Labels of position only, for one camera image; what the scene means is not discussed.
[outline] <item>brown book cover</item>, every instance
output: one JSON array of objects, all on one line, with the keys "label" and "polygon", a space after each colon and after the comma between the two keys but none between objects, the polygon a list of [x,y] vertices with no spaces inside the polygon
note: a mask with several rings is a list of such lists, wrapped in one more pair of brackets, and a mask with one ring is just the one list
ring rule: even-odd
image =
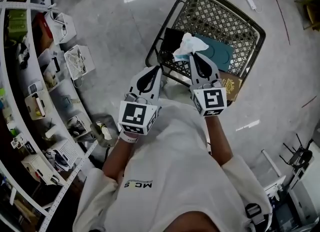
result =
[{"label": "brown book cover", "polygon": [[235,101],[240,91],[242,79],[234,74],[229,74],[220,71],[220,76],[222,79],[222,86],[226,89],[226,99],[228,101]]}]

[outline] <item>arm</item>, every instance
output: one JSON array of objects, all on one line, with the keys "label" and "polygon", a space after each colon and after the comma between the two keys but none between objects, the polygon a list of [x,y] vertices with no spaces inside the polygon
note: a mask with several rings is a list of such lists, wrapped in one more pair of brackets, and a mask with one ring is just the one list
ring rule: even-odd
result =
[{"label": "arm", "polygon": [[234,156],[224,130],[218,116],[207,116],[205,122],[211,142],[211,155],[220,166],[223,166]]},{"label": "arm", "polygon": [[[134,133],[125,132],[131,138],[137,138],[138,135]],[[129,157],[131,155],[134,143],[128,143],[119,138],[114,146],[111,154],[105,160],[102,171],[105,176],[117,180],[118,175],[125,170]]]}]

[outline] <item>tiled floor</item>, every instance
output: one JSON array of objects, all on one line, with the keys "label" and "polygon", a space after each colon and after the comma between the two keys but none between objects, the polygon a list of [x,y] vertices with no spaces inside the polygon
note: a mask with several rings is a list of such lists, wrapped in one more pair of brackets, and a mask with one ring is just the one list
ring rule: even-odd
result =
[{"label": "tiled floor", "polygon": [[[77,36],[68,43],[87,45],[95,71],[85,76],[80,95],[91,114],[118,119],[119,103],[131,77],[145,66],[147,53],[175,0],[54,0],[73,17]],[[228,0],[255,20],[266,40],[241,92],[220,116],[236,153],[254,165],[262,149],[272,157],[282,142],[290,145],[297,132],[310,140],[320,117],[320,34],[303,30],[303,17],[294,0]],[[242,128],[252,122],[257,125]]]}]

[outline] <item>power strip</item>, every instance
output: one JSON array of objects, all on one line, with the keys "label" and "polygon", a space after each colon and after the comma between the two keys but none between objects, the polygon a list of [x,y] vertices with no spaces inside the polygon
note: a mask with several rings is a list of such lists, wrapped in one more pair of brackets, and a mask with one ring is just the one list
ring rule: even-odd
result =
[{"label": "power strip", "polygon": [[255,2],[253,0],[246,0],[249,4],[249,6],[251,7],[252,10],[257,10],[257,7],[255,5]]}]

